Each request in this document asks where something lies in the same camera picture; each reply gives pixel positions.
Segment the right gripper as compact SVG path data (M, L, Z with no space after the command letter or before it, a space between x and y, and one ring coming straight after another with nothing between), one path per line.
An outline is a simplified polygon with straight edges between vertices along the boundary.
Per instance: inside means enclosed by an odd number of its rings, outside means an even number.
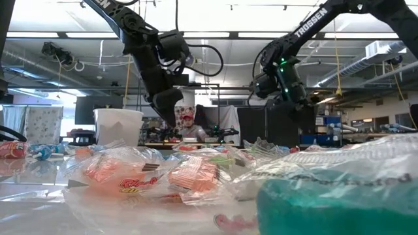
M281 58L277 69L277 80L283 100L294 103L296 110L299 111L313 108L314 104L308 100L304 84L295 68L298 62L297 58Z

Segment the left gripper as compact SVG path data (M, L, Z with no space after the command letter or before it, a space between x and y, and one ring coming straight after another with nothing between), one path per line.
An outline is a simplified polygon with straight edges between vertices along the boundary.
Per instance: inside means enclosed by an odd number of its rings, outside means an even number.
M173 87L186 85L188 75L164 69L151 46L138 48L138 71L146 98L152 98L153 109L170 127L176 126L174 107L183 99L182 92Z

